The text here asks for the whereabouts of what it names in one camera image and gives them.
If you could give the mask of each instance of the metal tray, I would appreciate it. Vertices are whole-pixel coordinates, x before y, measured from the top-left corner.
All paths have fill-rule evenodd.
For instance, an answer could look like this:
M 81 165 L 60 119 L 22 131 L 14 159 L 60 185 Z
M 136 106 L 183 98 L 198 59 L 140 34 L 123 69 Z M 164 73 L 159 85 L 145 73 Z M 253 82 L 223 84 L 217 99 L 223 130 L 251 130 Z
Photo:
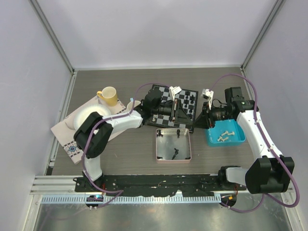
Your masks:
M 157 136 L 159 130 L 163 136 Z M 175 148 L 179 153 L 172 160 Z M 192 159 L 191 141 L 187 128 L 160 128 L 156 130 L 156 161 L 158 163 L 189 163 Z

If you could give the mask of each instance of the white bowl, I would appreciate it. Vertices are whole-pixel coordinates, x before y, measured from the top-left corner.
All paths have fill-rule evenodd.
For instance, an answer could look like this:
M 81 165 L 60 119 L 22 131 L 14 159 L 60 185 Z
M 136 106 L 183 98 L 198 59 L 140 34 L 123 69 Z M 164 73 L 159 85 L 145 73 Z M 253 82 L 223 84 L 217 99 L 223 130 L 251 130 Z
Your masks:
M 74 129 L 78 130 L 92 112 L 97 112 L 101 116 L 111 115 L 110 110 L 101 104 L 91 104 L 83 108 L 74 119 Z

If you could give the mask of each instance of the patterned cloth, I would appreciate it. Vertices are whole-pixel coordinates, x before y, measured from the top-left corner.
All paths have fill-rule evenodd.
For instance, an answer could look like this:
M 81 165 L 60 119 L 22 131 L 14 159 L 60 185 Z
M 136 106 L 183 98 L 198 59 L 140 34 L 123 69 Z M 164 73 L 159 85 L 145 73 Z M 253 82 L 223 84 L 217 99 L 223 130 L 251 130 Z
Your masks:
M 95 96 L 88 102 L 86 102 L 84 105 L 76 109 L 74 112 L 69 114 L 63 121 L 51 128 L 53 134 L 75 164 L 81 161 L 83 152 L 82 150 L 77 148 L 77 144 L 73 138 L 76 132 L 74 129 L 74 118 L 83 107 L 91 104 L 102 104 L 108 107 L 112 115 L 127 111 L 126 107 L 119 99 L 117 100 L 116 106 L 110 107 L 104 100 L 100 99 L 98 96 Z M 111 135 L 109 140 L 112 140 L 114 137 L 118 136 L 122 132 L 123 131 Z

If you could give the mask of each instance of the metal frame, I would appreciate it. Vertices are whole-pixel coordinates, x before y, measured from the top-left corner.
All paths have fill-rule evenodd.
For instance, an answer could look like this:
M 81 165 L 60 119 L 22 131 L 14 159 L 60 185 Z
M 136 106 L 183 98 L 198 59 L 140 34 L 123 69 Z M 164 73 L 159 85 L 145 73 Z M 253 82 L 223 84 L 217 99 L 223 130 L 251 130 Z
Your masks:
M 68 70 L 72 74 L 74 72 L 74 68 L 73 68 L 72 64 L 70 63 L 67 55 L 65 54 L 64 49 L 62 48 L 56 34 L 54 33 L 54 31 L 53 31 L 50 23 L 48 22 L 43 10 L 41 9 L 38 1 L 37 0 L 29 0 L 29 2 L 32 5 L 32 7 L 33 7 L 35 13 L 37 14 L 38 18 L 42 22 L 44 28 L 46 29 L 46 32 L 49 35 L 49 37 L 51 38 L 54 46 L 56 47 L 56 50 L 59 52 L 61 58 L 63 59 L 63 61 L 66 64 Z
M 252 56 L 256 52 L 258 46 L 260 45 L 261 41 L 263 40 L 266 32 L 268 31 L 270 25 L 272 24 L 274 18 L 278 14 L 279 10 L 282 8 L 285 0 L 276 0 L 275 4 L 273 5 L 267 19 L 265 20 L 258 36 L 256 37 L 252 47 L 250 48 L 250 51 L 248 52 L 243 64 L 242 64 L 242 69 L 245 70 L 249 61 L 251 60 Z
M 38 0 L 28 0 L 30 4 L 32 5 L 34 11 L 38 15 L 40 21 L 42 22 L 44 28 L 46 29 L 48 35 L 50 36 L 53 44 L 55 45 L 56 50 L 59 52 L 61 58 L 63 59 L 64 63 L 66 64 L 67 68 L 69 71 L 72 73 L 71 78 L 69 80 L 69 84 L 67 87 L 66 91 L 66 96 L 63 102 L 62 109 L 60 111 L 58 121 L 61 121 L 65 118 L 67 109 L 69 106 L 69 102 L 71 99 L 74 83 L 76 80 L 76 75 L 77 72 L 75 72 L 75 69 L 71 65 L 67 55 L 65 54 L 64 49 L 62 48 L 54 30 L 52 29 L 50 23 L 48 22 L 44 12 L 42 11 Z M 114 68 L 100 68 L 99 70 L 117 70 L 117 69 L 161 69 L 161 68 L 204 68 L 204 67 L 240 67 L 242 75 L 246 77 L 246 72 L 245 69 L 247 65 L 249 64 L 252 56 L 254 55 L 255 51 L 257 50 L 258 46 L 260 45 L 262 39 L 264 38 L 266 32 L 268 31 L 270 25 L 272 24 L 274 18 L 278 14 L 279 10 L 283 6 L 285 0 L 276 0 L 274 3 L 265 23 L 263 24 L 258 36 L 256 37 L 252 47 L 250 48 L 249 53 L 247 54 L 247 57 L 245 58 L 244 62 L 242 65 L 198 65 L 198 66 L 144 66 L 144 67 L 114 67 Z M 92 70 L 92 69 L 86 69 L 86 68 L 81 68 L 79 70 Z M 251 87 L 245 82 L 246 88 L 249 94 L 249 98 L 253 99 L 253 91 Z M 55 158 L 56 158 L 56 153 L 58 150 L 59 143 L 54 138 L 52 147 L 51 147 L 51 152 L 50 152 L 50 157 L 49 157 L 49 163 L 48 167 L 53 167 Z M 28 210 L 28 215 L 25 221 L 24 225 L 24 231 L 33 231 L 36 218 L 39 213 L 39 207 L 42 202 L 42 200 L 45 197 L 50 197 L 50 198 L 56 198 L 58 197 L 63 197 L 63 198 L 68 198 L 68 197 L 82 197 L 88 194 L 93 194 L 91 193 L 77 193 L 74 191 L 75 189 L 75 182 L 73 181 L 73 178 L 78 177 L 78 176 L 36 176 L 33 186 L 31 188 L 31 193 L 30 193 L 30 202 L 31 205 L 29 206 Z M 225 194 L 225 193 L 234 193 L 234 191 L 216 191 L 214 192 L 215 194 Z M 293 197 L 293 192 L 292 189 L 289 189 L 288 192 L 282 194 L 282 199 L 284 202 L 291 203 L 294 201 Z M 293 230 L 304 230 L 303 229 L 303 224 L 299 219 L 298 215 L 298 210 L 296 208 L 292 209 L 286 209 L 287 215 L 289 217 L 291 226 Z
M 66 117 L 68 106 L 69 106 L 69 103 L 71 101 L 71 97 L 72 97 L 72 93 L 73 93 L 74 84 L 75 84 L 75 81 L 76 81 L 76 76 L 77 76 L 77 71 L 75 71 L 70 77 L 69 83 L 67 85 L 64 101 L 62 103 L 62 108 L 60 110 L 60 113 L 59 113 L 59 116 L 58 116 L 58 119 L 57 119 L 57 123 L 59 123 L 60 121 L 62 121 Z M 51 174 L 51 172 L 49 172 L 49 171 L 51 171 L 53 166 L 54 166 L 54 162 L 55 162 L 57 152 L 58 152 L 58 147 L 59 147 L 59 142 L 56 139 L 56 137 L 54 137 L 53 141 L 52 141 L 52 145 L 51 145 L 48 164 L 46 166 L 44 175 L 49 175 L 49 173 Z

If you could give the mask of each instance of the gray table surface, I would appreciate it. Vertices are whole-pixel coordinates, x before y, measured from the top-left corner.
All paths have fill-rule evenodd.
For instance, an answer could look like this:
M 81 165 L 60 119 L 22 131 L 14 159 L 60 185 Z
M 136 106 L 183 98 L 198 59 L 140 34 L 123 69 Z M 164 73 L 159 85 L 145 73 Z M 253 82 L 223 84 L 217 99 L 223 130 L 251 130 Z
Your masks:
M 95 96 L 98 90 L 113 86 L 119 99 L 127 105 L 134 97 L 136 89 L 149 82 L 184 89 L 197 90 L 210 88 L 214 82 L 227 73 L 240 74 L 240 68 L 175 68 L 138 70 L 78 71 L 68 114 Z M 224 90 L 240 86 L 244 97 L 248 93 L 244 81 L 238 77 L 221 80 L 214 88 L 214 96 L 224 101 Z M 151 86 L 138 93 L 142 99 Z M 198 99 L 197 115 L 200 114 L 203 100 Z M 217 173 L 221 166 L 237 165 L 249 168 L 253 156 L 248 142 L 238 147 L 209 147 L 203 129 L 195 129 L 191 134 L 192 160 L 189 164 L 158 164 L 155 161 L 155 127 L 144 126 L 128 129 L 110 141 L 101 155 L 104 174 L 198 174 Z M 81 175 L 81 164 L 75 165 L 62 147 L 59 147 L 53 168 L 53 175 Z

